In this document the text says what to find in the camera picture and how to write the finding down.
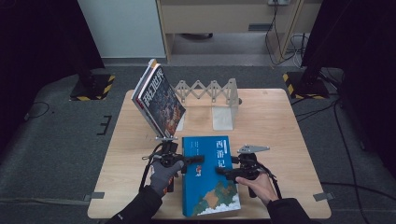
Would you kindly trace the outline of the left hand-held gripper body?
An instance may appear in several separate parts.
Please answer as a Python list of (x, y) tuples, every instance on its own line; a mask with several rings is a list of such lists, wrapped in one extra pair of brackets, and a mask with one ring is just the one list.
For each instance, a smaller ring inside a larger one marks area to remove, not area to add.
[(177, 154), (178, 143), (175, 143), (177, 138), (157, 137), (157, 140), (160, 141), (159, 147), (161, 147), (161, 149), (159, 151), (154, 151), (151, 158), (155, 161), (158, 160), (162, 166), (167, 168), (172, 167), (179, 161), (182, 161), (183, 165), (181, 167), (181, 173), (185, 174), (187, 172), (187, 161), (182, 154)]

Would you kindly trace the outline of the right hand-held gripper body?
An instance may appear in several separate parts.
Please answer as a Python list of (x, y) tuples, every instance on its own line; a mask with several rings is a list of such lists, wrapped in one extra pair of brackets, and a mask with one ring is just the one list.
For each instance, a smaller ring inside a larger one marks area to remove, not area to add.
[(269, 147), (244, 145), (237, 150), (238, 156), (232, 157), (232, 163), (239, 164), (238, 168), (224, 169), (223, 174), (228, 180), (235, 181), (240, 176), (248, 180), (256, 179), (260, 173), (270, 174), (268, 168), (257, 160), (256, 153), (269, 150)]

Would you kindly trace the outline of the blue hardcover book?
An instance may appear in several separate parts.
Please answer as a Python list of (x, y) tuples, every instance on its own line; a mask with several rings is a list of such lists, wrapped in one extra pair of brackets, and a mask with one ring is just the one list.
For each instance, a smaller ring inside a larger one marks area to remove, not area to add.
[(184, 157), (202, 155), (204, 162), (187, 164), (182, 175), (182, 208), (185, 217), (198, 217), (241, 208), (236, 184), (216, 167), (233, 169), (229, 137), (187, 136), (182, 138)]

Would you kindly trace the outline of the grey extendable metal bookend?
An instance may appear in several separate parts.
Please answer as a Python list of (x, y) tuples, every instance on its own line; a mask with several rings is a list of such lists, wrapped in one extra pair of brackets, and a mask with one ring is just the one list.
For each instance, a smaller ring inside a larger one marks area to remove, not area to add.
[(184, 106), (188, 105), (189, 100), (205, 100), (204, 105), (209, 106), (214, 131), (234, 129), (238, 107), (242, 104), (235, 78), (230, 78), (223, 86), (216, 80), (211, 80), (208, 85), (204, 85), (200, 80), (191, 85), (185, 80), (180, 80), (174, 90)]

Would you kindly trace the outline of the dark illustrated magazine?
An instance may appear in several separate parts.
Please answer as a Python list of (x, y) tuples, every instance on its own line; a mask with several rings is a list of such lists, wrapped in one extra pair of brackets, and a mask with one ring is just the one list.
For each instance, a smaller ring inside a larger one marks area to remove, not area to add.
[(186, 109), (169, 84), (163, 67), (157, 63), (137, 97), (162, 133), (161, 137), (174, 137)]

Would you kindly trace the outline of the red portrait magazine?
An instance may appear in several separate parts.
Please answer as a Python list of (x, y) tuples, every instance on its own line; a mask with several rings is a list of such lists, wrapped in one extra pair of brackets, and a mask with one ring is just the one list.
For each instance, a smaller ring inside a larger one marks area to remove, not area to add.
[(148, 66), (147, 66), (145, 72), (143, 73), (142, 77), (139, 79), (139, 81), (134, 89), (134, 93), (132, 95), (131, 100), (134, 102), (136, 108), (142, 114), (143, 118), (146, 120), (146, 122), (148, 123), (150, 128), (155, 132), (155, 134), (158, 137), (161, 137), (162, 133), (160, 132), (160, 129), (157, 127), (155, 122), (149, 116), (149, 113), (145, 110), (145, 108), (141, 104), (138, 103), (138, 100), (137, 100), (138, 94), (141, 92), (144, 84), (146, 83), (147, 79), (149, 78), (149, 74), (151, 73), (151, 71), (153, 70), (153, 68), (156, 64), (157, 64), (156, 59), (151, 59), (148, 62)]

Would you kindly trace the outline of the person's left hand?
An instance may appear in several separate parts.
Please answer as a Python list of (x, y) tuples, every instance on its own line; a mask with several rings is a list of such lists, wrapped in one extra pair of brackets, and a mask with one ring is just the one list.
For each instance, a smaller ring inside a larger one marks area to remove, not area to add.
[(172, 178), (184, 166), (183, 161), (177, 161), (171, 167), (164, 167), (159, 161), (151, 164), (150, 187), (160, 196), (163, 197), (170, 185)]

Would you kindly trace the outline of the person's right hand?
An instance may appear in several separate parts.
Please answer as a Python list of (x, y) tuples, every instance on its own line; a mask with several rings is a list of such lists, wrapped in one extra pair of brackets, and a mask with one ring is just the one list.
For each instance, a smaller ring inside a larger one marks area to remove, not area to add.
[(254, 180), (248, 180), (240, 176), (235, 180), (238, 184), (251, 188), (265, 206), (267, 206), (269, 202), (278, 200), (278, 196), (270, 182), (268, 174), (261, 173)]

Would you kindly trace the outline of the black tape mark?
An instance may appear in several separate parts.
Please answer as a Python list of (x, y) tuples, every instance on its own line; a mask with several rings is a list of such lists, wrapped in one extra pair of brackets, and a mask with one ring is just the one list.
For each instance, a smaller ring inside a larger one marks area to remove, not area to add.
[(97, 135), (106, 135), (109, 125), (111, 123), (112, 116), (111, 115), (104, 115), (104, 120), (99, 124), (101, 130), (97, 133)]

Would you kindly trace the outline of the grey tape piece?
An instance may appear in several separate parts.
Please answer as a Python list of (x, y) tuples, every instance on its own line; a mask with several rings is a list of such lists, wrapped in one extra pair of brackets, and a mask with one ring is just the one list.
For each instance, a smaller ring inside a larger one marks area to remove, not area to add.
[(321, 192), (313, 195), (314, 199), (319, 202), (323, 200), (332, 200), (334, 198), (334, 195), (331, 192)]
[(92, 192), (90, 194), (86, 194), (83, 197), (84, 202), (89, 202), (92, 199), (103, 199), (105, 196), (104, 192)]

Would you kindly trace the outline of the black striped stand base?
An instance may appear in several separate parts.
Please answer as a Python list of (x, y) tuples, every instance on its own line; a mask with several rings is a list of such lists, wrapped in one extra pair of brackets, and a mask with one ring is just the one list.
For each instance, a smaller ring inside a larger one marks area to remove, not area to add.
[(317, 77), (310, 78), (304, 72), (288, 72), (282, 77), (292, 99), (326, 99), (329, 97), (325, 84)]
[(114, 82), (113, 75), (93, 75), (93, 83), (85, 85), (79, 80), (71, 91), (69, 99), (71, 101), (90, 101), (90, 100), (104, 100)]

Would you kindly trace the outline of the white cabinet panel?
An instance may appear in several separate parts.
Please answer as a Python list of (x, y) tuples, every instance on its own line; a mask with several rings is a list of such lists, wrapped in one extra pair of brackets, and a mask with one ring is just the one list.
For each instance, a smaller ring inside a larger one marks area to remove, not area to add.
[(78, 0), (102, 58), (164, 58), (156, 0)]

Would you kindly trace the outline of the beige wooden desk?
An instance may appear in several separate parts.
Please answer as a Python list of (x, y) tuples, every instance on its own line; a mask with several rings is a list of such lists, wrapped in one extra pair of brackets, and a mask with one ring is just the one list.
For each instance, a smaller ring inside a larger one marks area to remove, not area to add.
[(165, 57), (175, 35), (267, 33), (270, 52), (286, 59), (291, 38), (309, 33), (323, 0), (156, 0)]

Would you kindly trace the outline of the black curtain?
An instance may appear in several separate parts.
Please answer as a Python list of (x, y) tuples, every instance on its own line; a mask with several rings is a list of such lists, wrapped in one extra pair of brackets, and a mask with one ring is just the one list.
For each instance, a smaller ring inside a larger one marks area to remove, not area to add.
[(396, 0), (323, 0), (303, 65), (344, 72), (363, 145), (396, 173)]
[(0, 152), (45, 85), (103, 66), (78, 0), (0, 0)]

